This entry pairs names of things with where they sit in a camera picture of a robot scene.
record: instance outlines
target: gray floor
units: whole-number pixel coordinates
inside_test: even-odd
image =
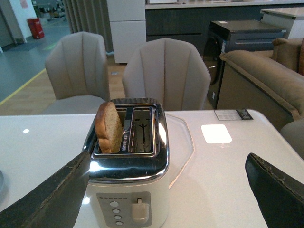
[[[68,22],[63,18],[51,20],[42,28],[44,38],[28,39],[28,42],[39,43],[30,51],[4,50],[0,53],[0,102],[42,71],[51,47],[60,38],[70,34]]]

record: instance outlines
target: washing machine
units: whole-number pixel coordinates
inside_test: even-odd
[[[257,20],[211,21],[203,60],[211,75],[208,100],[217,108],[224,62],[222,52],[232,50],[272,50],[272,40],[283,37],[286,29],[264,24]]]

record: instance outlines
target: red bin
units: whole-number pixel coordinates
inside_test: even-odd
[[[29,18],[28,26],[34,39],[41,39],[44,37],[39,18]]]

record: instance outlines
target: label card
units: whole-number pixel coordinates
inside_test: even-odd
[[[214,110],[218,120],[253,120],[247,109]]]

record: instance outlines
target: bread slice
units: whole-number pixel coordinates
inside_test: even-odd
[[[95,118],[95,131],[102,153],[119,152],[123,128],[113,102],[105,102],[99,106]]]

